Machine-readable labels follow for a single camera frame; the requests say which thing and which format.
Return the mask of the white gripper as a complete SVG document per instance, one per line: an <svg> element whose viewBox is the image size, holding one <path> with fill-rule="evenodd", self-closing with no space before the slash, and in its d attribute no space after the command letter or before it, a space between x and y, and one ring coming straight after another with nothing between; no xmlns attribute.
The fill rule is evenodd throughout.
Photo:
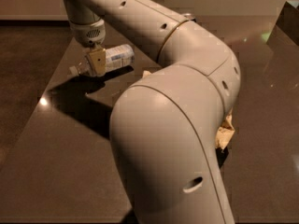
<svg viewBox="0 0 299 224"><path fill-rule="evenodd" d="M91 24L70 23L74 38L84 47L92 47L101 44L106 37L105 22L99 20ZM106 50L102 47L92 48L87 52L87 60L92 74L101 77L106 73Z"/></svg>

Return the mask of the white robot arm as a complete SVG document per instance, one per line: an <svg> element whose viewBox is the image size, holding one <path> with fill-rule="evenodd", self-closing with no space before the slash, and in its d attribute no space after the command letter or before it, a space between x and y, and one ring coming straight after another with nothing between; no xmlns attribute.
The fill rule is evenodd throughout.
<svg viewBox="0 0 299 224"><path fill-rule="evenodd" d="M109 23L159 64L114 105L109 136L139 224L235 224L215 137L240 89L232 50L151 0L64 0L72 24Z"/></svg>

